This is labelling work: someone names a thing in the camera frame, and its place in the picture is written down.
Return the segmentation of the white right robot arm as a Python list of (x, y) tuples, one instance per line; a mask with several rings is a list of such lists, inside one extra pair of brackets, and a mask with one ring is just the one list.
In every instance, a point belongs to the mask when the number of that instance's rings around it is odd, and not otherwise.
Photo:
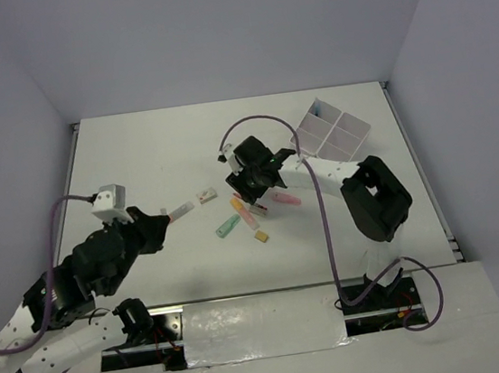
[(366, 289), (369, 302), (389, 307), (398, 297), (400, 248), (392, 242), (408, 218), (412, 197), (381, 158), (343, 163), (289, 148), (273, 153), (255, 136), (223, 146), (218, 155), (231, 168), (226, 182), (248, 204), (272, 189), (313, 190), (319, 201), (325, 194), (343, 200), (354, 226), (371, 242), (365, 274), (373, 281)]

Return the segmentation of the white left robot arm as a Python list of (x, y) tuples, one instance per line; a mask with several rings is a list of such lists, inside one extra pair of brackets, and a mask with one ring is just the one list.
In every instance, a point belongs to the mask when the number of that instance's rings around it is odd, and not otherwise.
[(95, 300), (116, 293), (142, 255), (163, 249), (166, 215), (127, 209), (131, 221), (115, 220), (91, 233), (60, 265), (24, 294), (12, 319), (0, 331), (0, 373), (65, 373), (97, 351), (148, 342), (155, 323), (142, 301), (125, 299), (78, 333), (69, 327), (96, 310)]

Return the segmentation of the blue gel pen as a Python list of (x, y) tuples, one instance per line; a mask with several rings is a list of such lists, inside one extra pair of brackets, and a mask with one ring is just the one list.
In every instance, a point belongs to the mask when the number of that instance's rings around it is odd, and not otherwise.
[(315, 108), (314, 108), (315, 116), (320, 117), (321, 106), (320, 106), (319, 102), (315, 101), (314, 105), (315, 105)]

